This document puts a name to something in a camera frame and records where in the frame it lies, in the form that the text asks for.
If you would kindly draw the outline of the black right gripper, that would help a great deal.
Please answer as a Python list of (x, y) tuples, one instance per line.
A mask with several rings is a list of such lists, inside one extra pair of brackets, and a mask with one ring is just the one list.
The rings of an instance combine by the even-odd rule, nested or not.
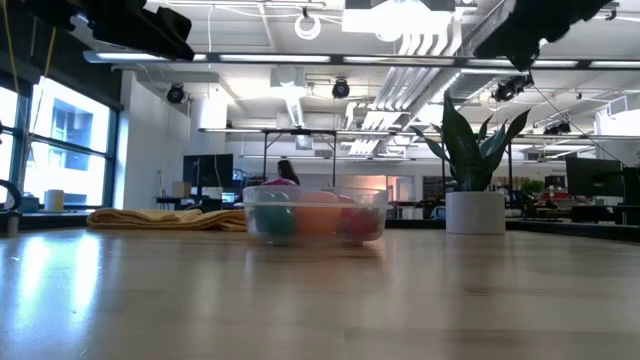
[(506, 58), (519, 71), (540, 55), (539, 41), (561, 39), (578, 21), (593, 18), (610, 0), (517, 0), (509, 21), (497, 27), (474, 50), (476, 58)]

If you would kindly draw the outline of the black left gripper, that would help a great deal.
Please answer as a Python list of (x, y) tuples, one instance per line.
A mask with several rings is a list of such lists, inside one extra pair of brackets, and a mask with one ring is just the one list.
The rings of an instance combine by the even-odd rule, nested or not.
[(96, 40), (171, 60), (194, 59), (185, 42), (192, 22), (178, 12), (159, 6), (145, 8), (146, 0), (21, 0), (19, 4), (43, 23), (67, 32), (80, 19)]

